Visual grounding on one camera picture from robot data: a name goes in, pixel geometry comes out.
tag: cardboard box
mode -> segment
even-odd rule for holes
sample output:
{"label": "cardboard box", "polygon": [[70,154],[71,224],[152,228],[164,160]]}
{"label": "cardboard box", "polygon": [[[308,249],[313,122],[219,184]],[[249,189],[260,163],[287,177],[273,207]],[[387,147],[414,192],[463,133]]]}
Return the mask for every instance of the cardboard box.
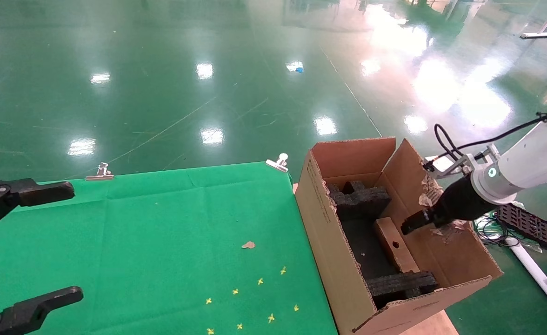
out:
{"label": "cardboard box", "polygon": [[[414,259],[413,264],[401,255],[399,266],[431,271],[440,289],[375,307],[325,186],[355,180],[386,187],[392,200],[381,217],[391,218],[384,224],[393,222],[397,229],[391,231],[403,238]],[[422,159],[407,140],[397,150],[395,138],[320,142],[307,153],[296,200],[340,335],[397,335],[503,274],[469,224],[448,239],[431,227],[401,235],[399,227],[423,209],[424,199],[442,192],[428,185]]]}

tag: green tablecloth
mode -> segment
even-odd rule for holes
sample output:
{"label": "green tablecloth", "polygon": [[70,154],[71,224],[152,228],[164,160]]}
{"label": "green tablecloth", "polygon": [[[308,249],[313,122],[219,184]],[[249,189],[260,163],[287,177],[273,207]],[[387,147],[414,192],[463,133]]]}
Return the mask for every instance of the green tablecloth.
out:
{"label": "green tablecloth", "polygon": [[74,199],[0,222],[0,310],[84,291],[38,334],[336,334],[288,174],[250,163],[72,183]]}

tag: black cable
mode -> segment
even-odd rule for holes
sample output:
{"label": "black cable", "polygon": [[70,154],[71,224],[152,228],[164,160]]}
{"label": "black cable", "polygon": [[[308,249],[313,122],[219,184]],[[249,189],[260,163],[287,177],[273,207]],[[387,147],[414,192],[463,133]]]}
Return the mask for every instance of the black cable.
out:
{"label": "black cable", "polygon": [[[435,123],[435,137],[437,138],[437,142],[439,142],[440,146],[443,147],[443,149],[445,150],[445,152],[452,158],[454,159],[454,161],[457,161],[458,160],[458,157],[456,157],[454,155],[454,152],[458,153],[460,155],[460,157],[463,156],[463,154],[461,153],[461,151],[458,150],[458,148],[456,148],[454,142],[452,141],[452,138],[448,135],[447,131],[445,131],[445,128],[440,125],[439,123]],[[449,150],[449,148],[447,148],[447,146],[443,143],[443,140],[441,139],[441,136],[439,136],[439,132],[438,130],[441,130],[441,132],[443,132],[443,135],[445,136],[446,140],[449,142],[449,144],[452,146],[452,149]]]}
{"label": "black cable", "polygon": [[[484,225],[482,225],[482,227],[480,227],[480,229],[479,229],[478,225],[480,223],[484,223]],[[501,228],[501,233],[500,234],[499,233],[488,234],[486,232],[487,226],[491,225],[492,223],[496,223]],[[480,221],[473,222],[473,227],[474,227],[474,231],[482,239],[482,244],[484,244],[486,246],[491,245],[491,244],[498,244],[499,246],[509,247],[509,244],[507,244],[507,242],[506,242],[506,238],[508,238],[508,237],[513,237],[516,240],[518,240],[518,242],[516,244],[514,244],[514,246],[517,246],[518,244],[521,243],[520,239],[514,235],[514,232],[511,231],[505,223],[503,223],[503,222],[501,222],[501,221],[499,221],[495,218],[485,216]],[[492,235],[495,235],[495,234],[498,234],[499,237],[495,238],[495,237],[492,236]]]}
{"label": "black cable", "polygon": [[522,123],[521,125],[518,125],[517,127],[513,127],[512,129],[509,129],[508,131],[502,133],[501,135],[495,136],[493,138],[489,138],[488,140],[482,140],[482,141],[477,141],[477,142],[464,144],[463,146],[456,147],[453,150],[449,150],[448,148],[446,148],[446,146],[442,145],[442,147],[445,149],[446,152],[438,155],[434,160],[439,159],[439,158],[441,158],[445,155],[450,155],[450,157],[454,158],[454,156],[455,156],[454,151],[459,153],[459,150],[467,148],[467,147],[472,147],[472,146],[477,146],[479,144],[495,142],[496,140],[500,140],[500,139],[504,138],[505,136],[509,136],[509,135],[513,134],[514,132],[516,132],[518,130],[524,129],[525,127],[531,126],[535,123],[539,123],[540,121],[543,121],[543,122],[547,121],[547,114],[545,115],[544,113],[536,113],[536,115],[538,115],[539,117],[537,117],[536,119],[527,121],[526,123]]}

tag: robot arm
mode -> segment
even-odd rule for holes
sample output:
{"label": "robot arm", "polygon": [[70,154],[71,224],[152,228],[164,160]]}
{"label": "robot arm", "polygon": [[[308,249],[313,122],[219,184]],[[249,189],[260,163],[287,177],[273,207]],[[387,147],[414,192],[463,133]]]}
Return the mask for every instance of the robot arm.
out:
{"label": "robot arm", "polygon": [[[410,216],[401,226],[404,235],[434,223],[441,227],[456,219],[474,220],[513,201],[519,191],[547,183],[547,121],[539,122],[511,149],[478,164],[467,154],[450,171],[470,173],[449,185],[431,207]],[[460,167],[469,162],[469,166]]]}

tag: green epoxy floor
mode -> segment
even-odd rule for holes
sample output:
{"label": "green epoxy floor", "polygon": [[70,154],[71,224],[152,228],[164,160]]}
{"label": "green epoxy floor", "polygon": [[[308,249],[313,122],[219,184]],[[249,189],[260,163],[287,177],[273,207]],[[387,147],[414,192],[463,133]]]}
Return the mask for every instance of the green epoxy floor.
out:
{"label": "green epoxy floor", "polygon": [[[547,112],[547,40],[518,38],[546,19],[547,0],[0,0],[0,178],[282,151],[297,177],[315,142],[381,135],[437,154],[436,122],[463,144]],[[547,186],[518,200],[547,219]],[[491,253],[506,274],[448,310],[456,328],[547,334],[546,296]]]}

